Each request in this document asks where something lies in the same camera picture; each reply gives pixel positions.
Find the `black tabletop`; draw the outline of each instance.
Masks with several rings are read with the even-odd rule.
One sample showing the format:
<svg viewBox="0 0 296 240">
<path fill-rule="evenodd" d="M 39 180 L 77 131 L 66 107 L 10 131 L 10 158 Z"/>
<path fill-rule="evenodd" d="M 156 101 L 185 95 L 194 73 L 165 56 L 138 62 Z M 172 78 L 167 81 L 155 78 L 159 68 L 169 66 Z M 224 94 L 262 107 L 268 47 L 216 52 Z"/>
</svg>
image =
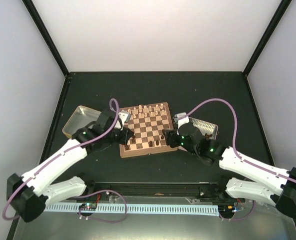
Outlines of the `black tabletop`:
<svg viewBox="0 0 296 240">
<path fill-rule="evenodd" d="M 51 154 L 68 140 L 63 135 L 62 128 L 77 106 L 102 111 L 108 108 L 110 98 L 116 98 L 121 108 L 168 102 L 172 115 L 188 112 L 206 99 L 225 99 L 232 104 L 238 117 L 238 151 L 270 163 L 269 152 L 251 102 L 251 93 L 240 72 L 72 73 Z M 233 117 L 225 104 L 208 103 L 192 117 L 218 125 L 217 140 L 231 145 Z M 96 182 L 135 183 L 216 183 L 222 175 L 237 176 L 220 169 L 218 164 L 204 166 L 197 158 L 180 150 L 120 158 L 117 144 L 90 154 L 57 180 L 64 181 L 80 173 Z"/>
</svg>

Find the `purple cable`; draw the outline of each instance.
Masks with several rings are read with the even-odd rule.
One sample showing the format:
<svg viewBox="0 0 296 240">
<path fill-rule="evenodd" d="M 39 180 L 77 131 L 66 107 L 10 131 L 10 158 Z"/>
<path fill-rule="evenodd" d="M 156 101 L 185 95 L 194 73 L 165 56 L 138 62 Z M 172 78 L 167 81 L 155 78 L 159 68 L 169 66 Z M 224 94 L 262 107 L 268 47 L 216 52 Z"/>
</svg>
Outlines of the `purple cable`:
<svg viewBox="0 0 296 240">
<path fill-rule="evenodd" d="M 119 109 L 118 101 L 117 101 L 115 98 L 112 98 L 112 99 L 110 99 L 110 101 L 109 101 L 109 107 L 110 107 L 110 109 L 113 109 L 113 107 L 112 107 L 112 102 L 114 102 L 114 104 L 116 105 L 116 109 L 115 109 L 116 116 L 115 116 L 115 118 L 114 118 L 114 120 L 113 120 L 111 126 L 110 126 L 110 127 L 104 132 L 104 133 L 102 133 L 100 136 L 97 136 L 97 137 L 95 137 L 95 138 L 92 139 L 92 140 L 86 141 L 86 142 L 84 142 L 84 143 L 81 143 L 81 144 L 75 145 L 75 146 L 73 146 L 73 147 L 70 147 L 70 148 L 64 150 L 63 152 L 64 152 L 65 154 L 66 154 L 67 152 L 69 152 L 69 151 L 75 149 L 75 148 L 82 147 L 82 146 L 87 145 L 87 144 L 91 144 L 91 143 L 93 143 L 93 142 L 95 142 L 95 141 L 97 141 L 97 140 L 103 138 L 105 135 L 107 135 L 107 134 L 108 134 L 108 133 L 114 128 L 115 124 L 116 124 L 117 121 L 118 121 L 118 117 L 119 117 L 119 116 L 118 116 L 118 113 L 119 113 L 119 110 L 120 110 L 120 109 Z M 46 168 L 50 163 L 52 163 L 54 160 L 56 160 L 56 159 L 59 158 L 60 156 L 61 156 L 61 154 L 58 154 L 58 155 L 56 155 L 54 158 L 52 158 L 50 161 L 48 161 L 46 164 L 44 164 L 39 170 L 36 171 L 36 173 L 34 174 L 34 176 L 38 175 L 38 174 L 39 174 L 44 168 Z M 4 209 L 3 209 L 3 211 L 2 211 L 2 217 L 3 217 L 4 220 L 8 220 L 8 221 L 9 221 L 9 220 L 14 220 L 14 219 L 17 219 L 17 218 L 20 217 L 19 215 L 14 216 L 14 217 L 7 217 L 7 216 L 6 216 L 6 212 L 7 212 L 7 209 L 8 209 L 8 207 L 9 207 L 9 205 L 11 204 L 11 202 L 12 202 L 12 200 L 15 198 L 15 196 L 18 194 L 18 192 L 19 192 L 19 191 L 20 191 L 25 185 L 27 185 L 27 183 L 28 183 L 29 181 L 31 181 L 31 180 L 32 180 L 32 178 L 29 178 L 29 179 L 26 180 L 24 183 L 22 183 L 22 184 L 21 184 L 21 185 L 20 185 L 20 186 L 14 191 L 14 193 L 9 197 L 6 206 L 4 207 Z"/>
<path fill-rule="evenodd" d="M 119 196 L 123 203 L 124 203 L 124 214 L 123 214 L 123 217 L 120 218 L 119 220 L 114 220 L 114 221 L 111 221 L 111 220 L 105 220 L 105 219 L 100 219 L 100 218 L 96 218 L 96 217 L 90 217 L 88 216 L 87 218 L 89 219 L 92 219 L 92 220 L 96 220 L 96 221 L 99 221 L 99 222 L 104 222 L 104 223 L 109 223 L 109 224 L 117 224 L 119 222 L 122 222 L 126 217 L 127 217 L 127 203 L 125 201 L 125 199 L 121 196 L 121 194 L 119 194 L 118 192 L 116 191 L 113 191 L 113 190 L 109 190 L 109 189 L 106 189 L 106 190 L 100 190 L 100 191 L 96 191 L 92 194 L 88 194 L 88 195 L 85 195 L 85 196 L 75 196 L 74 198 L 75 199 L 83 199 L 83 198 L 88 198 L 88 197 L 91 197 L 93 195 L 96 195 L 96 194 L 100 194 L 100 193 L 105 193 L 105 192 L 111 192 L 111 193 L 114 193 L 116 194 L 117 196 Z"/>
<path fill-rule="evenodd" d="M 256 206 L 256 201 L 253 201 L 253 205 L 252 205 L 251 211 L 250 211 L 246 216 L 243 216 L 243 217 L 238 218 L 238 219 L 232 219 L 232 218 L 228 218 L 228 219 L 227 219 L 227 218 L 224 218 L 220 213 L 219 213 L 219 217 L 220 217 L 222 220 L 228 220 L 228 221 L 231 221 L 231 222 L 241 221 L 241 220 L 246 219 L 247 217 L 249 217 L 251 214 L 254 213 L 255 206 Z"/>
<path fill-rule="evenodd" d="M 185 117 L 187 117 L 187 116 L 190 116 L 190 115 L 191 115 L 192 113 L 194 113 L 199 107 L 201 107 L 202 105 L 207 104 L 207 103 L 209 103 L 209 102 L 222 102 L 222 103 L 226 104 L 226 105 L 230 108 L 230 110 L 231 110 L 231 112 L 232 112 L 232 115 L 233 115 L 233 119 L 234 119 L 234 129 L 233 129 L 233 137 L 232 137 L 232 148 L 233 148 L 234 153 L 236 154 L 236 156 L 237 156 L 239 159 L 241 159 L 241 160 L 244 161 L 245 163 L 250 164 L 250 165 L 252 165 L 252 166 L 254 166 L 254 167 L 258 168 L 258 169 L 261 169 L 261 170 L 263 170 L 263 171 L 266 171 L 267 173 L 273 174 L 273 175 L 275 175 L 275 176 L 277 176 L 277 177 L 279 176 L 279 177 L 281 177 L 281 178 L 284 178 L 284 179 L 286 179 L 286 180 L 288 180 L 288 181 L 293 182 L 293 183 L 296 184 L 296 179 L 293 179 L 293 178 L 287 177 L 287 176 L 282 175 L 282 174 L 278 174 L 278 173 L 276 173 L 276 172 L 274 172 L 274 171 L 271 171 L 271 170 L 269 170 L 269 169 L 266 169 L 266 168 L 264 168 L 264 167 L 261 167 L 261 166 L 255 164 L 255 163 L 252 163 L 252 162 L 250 162 L 250 161 L 248 161 L 248 160 L 246 160 L 246 159 L 242 159 L 242 157 L 238 154 L 237 149 L 236 149 L 236 137 L 237 137 L 237 128 L 238 128 L 238 125 L 237 125 L 237 124 L 238 124 L 238 123 L 237 123 L 237 115 L 236 115 L 236 112 L 235 112 L 235 110 L 233 109 L 232 105 L 231 105 L 230 103 L 228 103 L 226 100 L 223 100 L 223 99 L 220 99 L 220 98 L 211 98 L 211 99 L 208 99 L 208 100 L 206 100 L 206 101 L 203 101 L 202 103 L 200 103 L 199 105 L 197 105 L 193 110 L 191 110 L 187 115 L 182 116 L 182 117 L 179 117 L 179 120 L 180 120 L 180 119 L 183 119 L 183 118 L 185 118 Z"/>
</svg>

